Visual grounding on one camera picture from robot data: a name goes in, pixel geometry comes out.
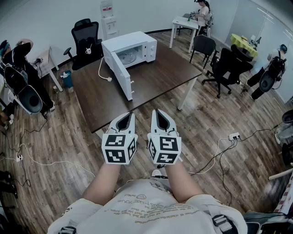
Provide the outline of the white microwave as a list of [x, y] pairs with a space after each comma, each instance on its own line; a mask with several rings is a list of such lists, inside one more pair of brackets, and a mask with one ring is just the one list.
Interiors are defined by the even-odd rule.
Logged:
[[[127, 68], [143, 62], [154, 61], [156, 59], [157, 40], [139, 31], [102, 41], [101, 45], [105, 63], [113, 71], [127, 100], [131, 101], [134, 93], [131, 88], [133, 81], [130, 79]], [[135, 62], [123, 65], [118, 55], [121, 52], [132, 50], [137, 52]]]

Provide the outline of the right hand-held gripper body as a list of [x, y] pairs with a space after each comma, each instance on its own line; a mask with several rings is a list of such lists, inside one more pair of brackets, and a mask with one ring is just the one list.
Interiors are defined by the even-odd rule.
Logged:
[[149, 133], [148, 150], [154, 164], [174, 165], [181, 154], [181, 137], [177, 131]]

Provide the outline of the person's white shoe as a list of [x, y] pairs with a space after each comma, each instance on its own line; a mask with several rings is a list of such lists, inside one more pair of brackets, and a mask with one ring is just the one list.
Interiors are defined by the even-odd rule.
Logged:
[[151, 177], [160, 178], [160, 179], [167, 179], [168, 178], [167, 173], [164, 168], [153, 170]]

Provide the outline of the person's left forearm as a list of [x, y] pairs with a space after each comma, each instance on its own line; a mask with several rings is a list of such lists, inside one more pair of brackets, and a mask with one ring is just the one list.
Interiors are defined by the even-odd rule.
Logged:
[[98, 174], [83, 193], [83, 198], [104, 206], [114, 196], [121, 165], [104, 163]]

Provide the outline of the person's beige printed shirt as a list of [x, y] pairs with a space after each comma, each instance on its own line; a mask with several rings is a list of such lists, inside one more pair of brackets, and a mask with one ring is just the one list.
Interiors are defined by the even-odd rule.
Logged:
[[71, 204], [48, 234], [247, 234], [242, 214], [211, 195], [179, 203], [164, 179], [122, 186], [104, 206], [86, 199]]

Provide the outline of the white water dispenser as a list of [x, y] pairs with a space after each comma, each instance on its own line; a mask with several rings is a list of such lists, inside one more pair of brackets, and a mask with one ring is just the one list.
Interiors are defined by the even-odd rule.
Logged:
[[100, 3], [101, 26], [104, 40], [119, 36], [117, 17], [114, 15], [112, 0], [103, 0]]

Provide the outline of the light wooden desk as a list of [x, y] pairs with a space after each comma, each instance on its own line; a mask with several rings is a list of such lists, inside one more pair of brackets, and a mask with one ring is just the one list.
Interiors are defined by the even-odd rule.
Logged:
[[[40, 64], [34, 64], [35, 59], [38, 57], [43, 57], [43, 62]], [[52, 71], [52, 69], [54, 68], [56, 68], [56, 70], [59, 70], [59, 67], [53, 58], [51, 47], [42, 52], [36, 58], [31, 63], [33, 67], [36, 68], [39, 78], [43, 78], [44, 76], [49, 74], [51, 79], [55, 83], [55, 86], [57, 86], [59, 91], [62, 92], [63, 89]]]

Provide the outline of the teal waste bin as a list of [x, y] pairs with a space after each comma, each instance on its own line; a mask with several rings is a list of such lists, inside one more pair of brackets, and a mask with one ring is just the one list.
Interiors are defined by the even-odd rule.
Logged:
[[71, 79], [71, 71], [66, 70], [60, 75], [63, 85], [67, 89], [71, 89], [73, 87], [72, 79]]

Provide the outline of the small white table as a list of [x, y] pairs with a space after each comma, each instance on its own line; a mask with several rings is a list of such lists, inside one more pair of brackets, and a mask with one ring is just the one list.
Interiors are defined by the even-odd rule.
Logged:
[[191, 53], [194, 37], [197, 35], [197, 32], [199, 30], [198, 21], [195, 21], [192, 19], [188, 21], [188, 18], [176, 16], [172, 21], [172, 31], [171, 31], [169, 48], [172, 48], [173, 39], [175, 39], [175, 31], [177, 30], [177, 26], [186, 27], [192, 30], [190, 46], [188, 50], [188, 53]]

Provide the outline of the black mesh office chair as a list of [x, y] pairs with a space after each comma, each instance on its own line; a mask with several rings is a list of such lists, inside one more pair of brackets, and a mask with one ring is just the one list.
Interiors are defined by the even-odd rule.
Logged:
[[71, 30], [76, 44], [76, 56], [71, 55], [71, 48], [64, 51], [73, 61], [72, 69], [78, 70], [103, 57], [102, 39], [98, 38], [99, 23], [92, 22], [89, 18], [75, 23]]

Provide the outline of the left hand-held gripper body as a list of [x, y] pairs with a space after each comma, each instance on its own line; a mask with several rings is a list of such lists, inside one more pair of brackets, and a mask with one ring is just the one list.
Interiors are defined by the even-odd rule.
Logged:
[[113, 133], [103, 134], [102, 152], [106, 164], [128, 165], [137, 150], [136, 134]]

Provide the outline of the dark grey plain chair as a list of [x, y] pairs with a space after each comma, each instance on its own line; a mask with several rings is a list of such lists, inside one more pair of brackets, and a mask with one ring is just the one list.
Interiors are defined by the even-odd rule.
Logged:
[[195, 52], [199, 52], [204, 54], [204, 61], [205, 64], [203, 66], [203, 69], [205, 69], [205, 66], [210, 58], [210, 56], [216, 52], [216, 43], [213, 39], [211, 39], [210, 37], [204, 36], [204, 35], [199, 35], [194, 37], [193, 40], [193, 51], [192, 51], [192, 55], [190, 58], [190, 63], [192, 61], [193, 55]]

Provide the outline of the person's right forearm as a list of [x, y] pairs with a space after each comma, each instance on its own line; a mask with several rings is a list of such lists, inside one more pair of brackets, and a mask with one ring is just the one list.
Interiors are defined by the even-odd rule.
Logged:
[[179, 203], [184, 203], [193, 196], [204, 194], [181, 161], [165, 166], [165, 170], [172, 193]]

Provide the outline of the yellow-green covered table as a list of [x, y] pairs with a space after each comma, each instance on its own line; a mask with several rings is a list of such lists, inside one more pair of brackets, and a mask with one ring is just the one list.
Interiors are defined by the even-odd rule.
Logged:
[[250, 55], [255, 59], [258, 56], [258, 51], [256, 51], [249, 43], [242, 39], [242, 37], [236, 35], [236, 34], [231, 34], [230, 40], [232, 44], [235, 44], [239, 48], [244, 48], [246, 49]]

